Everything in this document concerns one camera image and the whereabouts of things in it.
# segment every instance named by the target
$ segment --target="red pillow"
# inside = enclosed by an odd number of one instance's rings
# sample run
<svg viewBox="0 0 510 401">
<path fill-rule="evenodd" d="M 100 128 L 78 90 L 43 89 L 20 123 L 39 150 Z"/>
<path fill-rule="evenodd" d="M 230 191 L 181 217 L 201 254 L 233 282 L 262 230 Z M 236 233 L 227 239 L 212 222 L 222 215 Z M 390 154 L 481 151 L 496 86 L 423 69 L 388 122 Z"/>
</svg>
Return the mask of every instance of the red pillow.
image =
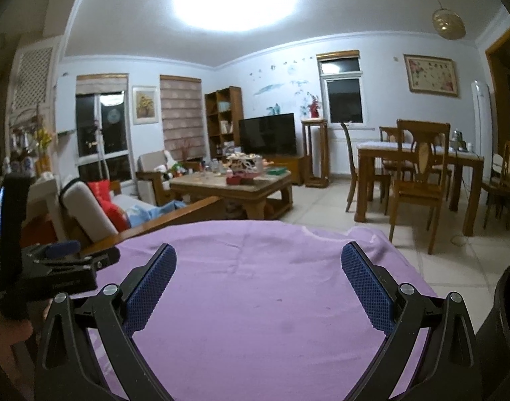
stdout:
<svg viewBox="0 0 510 401">
<path fill-rule="evenodd" d="M 129 222 L 125 218 L 125 213 L 118 205 L 101 197 L 98 197 L 97 201 L 118 232 L 123 232 L 130 228 Z"/>
<path fill-rule="evenodd" d="M 98 180 L 96 182 L 88 182 L 91 192 L 96 199 L 103 199 L 110 202 L 110 181 L 107 179 Z"/>
</svg>

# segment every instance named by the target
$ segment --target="purple cloth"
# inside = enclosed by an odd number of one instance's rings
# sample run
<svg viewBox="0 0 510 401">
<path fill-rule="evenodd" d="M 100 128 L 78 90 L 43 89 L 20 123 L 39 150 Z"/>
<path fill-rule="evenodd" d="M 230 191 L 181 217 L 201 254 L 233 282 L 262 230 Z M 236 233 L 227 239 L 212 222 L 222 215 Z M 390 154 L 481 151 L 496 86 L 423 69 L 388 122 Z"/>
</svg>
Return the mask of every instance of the purple cloth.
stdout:
<svg viewBox="0 0 510 401">
<path fill-rule="evenodd" d="M 176 249 L 177 270 L 133 338 L 176 401 L 335 401 L 384 339 L 342 271 L 349 241 L 398 283 L 435 296 L 377 229 L 343 235 L 263 221 L 195 223 L 130 239 L 97 281 L 120 283 L 162 243 Z M 95 331 L 92 339 L 107 381 L 123 396 Z M 421 333 L 394 395 L 408 386 L 424 339 Z"/>
</svg>

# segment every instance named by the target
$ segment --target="wooden coffee table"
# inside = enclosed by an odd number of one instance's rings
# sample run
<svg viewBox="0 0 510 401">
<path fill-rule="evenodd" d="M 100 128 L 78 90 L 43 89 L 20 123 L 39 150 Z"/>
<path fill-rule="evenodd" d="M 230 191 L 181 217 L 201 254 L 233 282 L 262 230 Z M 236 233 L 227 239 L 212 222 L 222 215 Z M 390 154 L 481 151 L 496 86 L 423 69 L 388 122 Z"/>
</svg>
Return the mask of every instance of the wooden coffee table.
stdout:
<svg viewBox="0 0 510 401">
<path fill-rule="evenodd" d="M 196 196 L 219 196 L 242 204 L 250 220 L 275 220 L 292 207 L 291 173 L 278 176 L 262 175 L 254 179 L 253 185 L 227 185 L 224 176 L 196 172 L 169 181 L 174 199 L 183 194 Z M 281 199 L 268 199 L 268 196 L 281 191 Z M 269 204 L 273 208 L 271 215 L 264 215 Z"/>
</svg>

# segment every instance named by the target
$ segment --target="tile floor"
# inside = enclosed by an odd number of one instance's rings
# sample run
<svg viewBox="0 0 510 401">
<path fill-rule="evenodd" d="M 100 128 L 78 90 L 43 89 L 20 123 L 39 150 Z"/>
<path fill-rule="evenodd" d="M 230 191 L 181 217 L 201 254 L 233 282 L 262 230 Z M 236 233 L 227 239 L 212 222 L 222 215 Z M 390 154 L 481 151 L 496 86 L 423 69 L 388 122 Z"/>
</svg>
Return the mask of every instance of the tile floor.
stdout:
<svg viewBox="0 0 510 401">
<path fill-rule="evenodd" d="M 386 235 L 390 230 L 388 216 L 383 215 L 376 189 L 369 203 L 368 223 L 355 223 L 355 200 L 345 212 L 349 180 L 335 180 L 328 188 L 293 188 L 294 207 L 281 220 L 296 225 L 345 231 L 352 226 L 378 228 Z M 428 208 L 402 204 L 393 244 L 409 260 L 422 277 L 442 297 L 460 292 L 467 304 L 475 331 L 488 315 L 496 283 L 510 265 L 510 231 L 505 230 L 505 216 L 499 221 L 493 213 L 483 229 L 485 207 L 480 206 L 475 236 L 462 235 L 467 207 L 462 191 L 459 211 L 451 212 L 448 203 L 441 211 L 435 243 L 435 254 L 428 255 L 430 233 L 425 230 Z"/>
</svg>

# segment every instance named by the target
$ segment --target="radiator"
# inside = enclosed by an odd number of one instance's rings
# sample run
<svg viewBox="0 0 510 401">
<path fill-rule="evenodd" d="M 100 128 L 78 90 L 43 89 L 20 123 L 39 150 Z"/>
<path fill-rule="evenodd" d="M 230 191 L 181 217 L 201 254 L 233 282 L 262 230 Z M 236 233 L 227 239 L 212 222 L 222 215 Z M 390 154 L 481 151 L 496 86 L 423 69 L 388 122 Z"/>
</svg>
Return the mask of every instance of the radiator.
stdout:
<svg viewBox="0 0 510 401">
<path fill-rule="evenodd" d="M 355 167 L 358 167 L 358 150 L 357 145 L 364 142 L 378 142 L 379 139 L 376 138 L 362 138 L 362 139 L 352 139 L 352 152 L 353 152 L 353 162 L 355 163 Z M 331 174 L 336 175 L 351 175 L 351 170 L 349 168 L 349 158 L 348 158 L 348 146 L 345 138 L 331 138 L 329 140 L 329 149 L 330 149 L 330 160 L 331 160 Z M 376 168 L 382 167 L 381 158 L 376 158 Z"/>
</svg>

